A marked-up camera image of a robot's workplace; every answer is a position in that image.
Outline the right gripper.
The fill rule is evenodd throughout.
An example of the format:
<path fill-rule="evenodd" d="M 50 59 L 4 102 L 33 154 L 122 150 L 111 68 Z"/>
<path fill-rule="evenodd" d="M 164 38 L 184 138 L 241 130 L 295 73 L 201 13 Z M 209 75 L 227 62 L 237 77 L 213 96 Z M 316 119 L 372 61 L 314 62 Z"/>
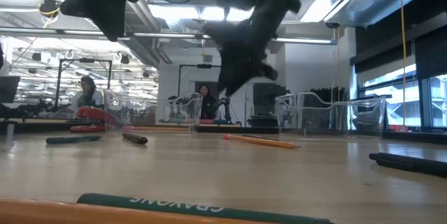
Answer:
<path fill-rule="evenodd" d="M 265 62 L 266 47 L 273 38 L 273 18 L 254 15 L 239 23 L 208 22 L 203 28 L 218 46 L 221 70 L 218 92 L 233 95 L 245 83 L 245 71 L 276 80 L 278 72 Z"/>

